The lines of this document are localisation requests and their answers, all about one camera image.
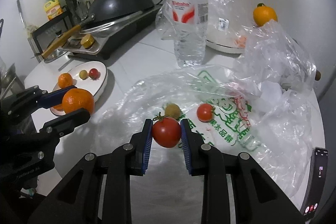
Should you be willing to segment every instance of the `smartphone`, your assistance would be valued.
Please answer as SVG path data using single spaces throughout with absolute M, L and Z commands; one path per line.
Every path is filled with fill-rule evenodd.
M 328 151 L 315 147 L 310 159 L 310 172 L 306 195 L 300 212 L 304 220 L 312 219 L 319 206 L 327 174 Z

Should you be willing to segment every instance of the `orange fruit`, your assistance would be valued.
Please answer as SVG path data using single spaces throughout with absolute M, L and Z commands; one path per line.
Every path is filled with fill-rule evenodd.
M 64 89 L 73 84 L 72 76 L 68 73 L 63 73 L 58 77 L 58 86 Z
M 83 89 L 71 89 L 65 93 L 62 105 L 66 114 L 80 108 L 85 108 L 90 114 L 95 110 L 95 100 L 93 95 Z
M 255 8 L 253 11 L 253 19 L 260 27 L 263 26 L 266 22 L 269 22 L 271 19 L 278 21 L 278 16 L 273 8 L 265 6 L 264 3 L 259 3 L 257 8 Z
M 54 109 L 58 110 L 58 111 L 63 111 L 63 105 L 59 104 L 57 106 L 53 106 Z

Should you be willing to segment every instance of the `pan handle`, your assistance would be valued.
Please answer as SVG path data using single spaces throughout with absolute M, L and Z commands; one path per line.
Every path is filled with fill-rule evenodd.
M 58 47 L 63 46 L 67 40 L 75 33 L 80 31 L 81 25 L 76 25 L 70 30 L 66 31 L 64 34 L 62 34 L 61 37 L 58 39 L 55 39 L 55 41 L 42 53 L 43 58 L 47 58 L 50 54 L 53 53 Z

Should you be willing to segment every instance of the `white table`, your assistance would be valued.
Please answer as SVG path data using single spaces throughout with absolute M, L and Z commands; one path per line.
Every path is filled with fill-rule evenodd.
M 217 52 L 209 47 L 206 49 L 205 62 L 207 64 L 220 64 L 232 67 L 237 55 Z M 51 92 L 61 73 L 68 72 L 84 61 L 70 59 L 63 55 L 59 59 L 45 64 L 41 62 L 26 77 L 25 87 L 39 85 L 43 90 Z M 133 37 L 126 44 L 115 51 L 111 58 L 105 61 L 108 68 L 108 83 L 102 96 L 96 103 L 95 113 L 91 117 L 91 124 L 95 125 L 101 115 L 118 102 L 128 89 L 138 80 L 179 68 L 174 55 L 172 41 L 162 41 L 154 27 L 148 27 Z M 324 130 L 319 105 L 314 91 L 311 92 L 311 126 L 313 133 L 313 146 L 325 147 Z M 38 131 L 47 121 L 55 119 L 49 109 L 39 109 L 32 114 Z M 86 128 L 76 129 L 60 139 L 56 147 L 54 162 L 55 168 L 61 177 L 88 152 L 93 141 L 93 130 Z M 293 203 L 300 207 L 308 183 L 309 168 L 298 193 L 292 198 Z

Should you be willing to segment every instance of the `metal screw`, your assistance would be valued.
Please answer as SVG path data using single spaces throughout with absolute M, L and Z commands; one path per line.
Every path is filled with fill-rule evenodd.
M 125 143 L 124 146 L 123 146 L 123 149 L 124 150 L 131 150 L 131 149 L 133 149 L 133 144 Z
M 92 153 L 87 153 L 84 158 L 86 160 L 93 160 L 95 158 L 95 155 Z
M 250 155 L 248 153 L 240 153 L 240 157 L 243 159 L 243 160 L 248 160 L 250 158 Z
M 204 143 L 204 144 L 201 145 L 201 149 L 208 151 L 208 150 L 211 149 L 211 145 L 209 145 L 207 143 Z
M 37 154 L 38 158 L 41 160 L 44 158 L 44 153 L 42 151 L 40 151 L 38 154 Z

